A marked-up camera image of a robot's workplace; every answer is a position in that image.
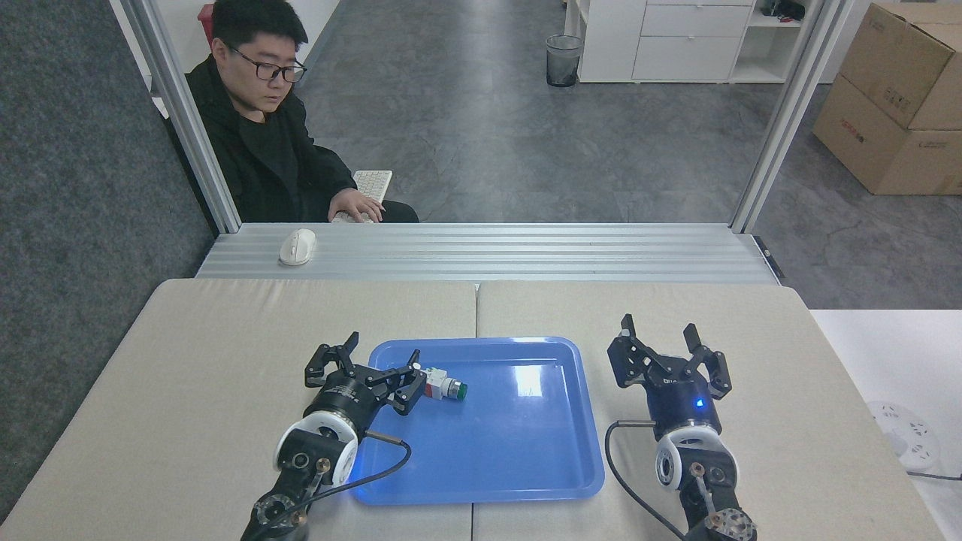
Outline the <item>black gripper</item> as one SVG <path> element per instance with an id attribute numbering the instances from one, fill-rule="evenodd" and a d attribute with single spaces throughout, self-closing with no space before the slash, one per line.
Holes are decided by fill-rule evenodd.
<path id="1" fill-rule="evenodd" d="M 354 331 L 341 345 L 322 343 L 317 347 L 305 367 L 304 385 L 320 391 L 305 409 L 304 418 L 317 411 L 334 412 L 347 418 L 357 434 L 363 434 L 385 405 L 402 416 L 411 413 L 426 387 L 427 376 L 419 365 L 420 350 L 413 350 L 403 367 L 372 370 L 352 363 L 350 354 L 357 345 L 358 332 Z M 332 362 L 336 372 L 325 375 L 325 367 Z"/>
<path id="2" fill-rule="evenodd" d="M 694 323 L 688 323 L 683 335 L 691 358 L 681 367 L 678 380 L 673 380 L 669 357 L 640 342 L 631 314 L 623 316 L 621 332 L 607 349 L 616 384 L 622 389 L 646 388 L 656 441 L 684 427 L 722 432 L 712 400 L 721 400 L 732 389 L 725 354 L 705 346 Z"/>

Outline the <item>person's hand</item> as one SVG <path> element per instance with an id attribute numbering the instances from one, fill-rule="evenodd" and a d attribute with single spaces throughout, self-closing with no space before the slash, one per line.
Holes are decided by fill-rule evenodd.
<path id="1" fill-rule="evenodd" d="M 376 199 L 369 198 L 357 189 L 345 188 L 337 192 L 331 198 L 328 208 L 329 222 L 336 218 L 338 213 L 344 212 L 351 219 L 361 222 L 363 215 L 367 215 L 372 222 L 382 222 L 384 206 Z"/>

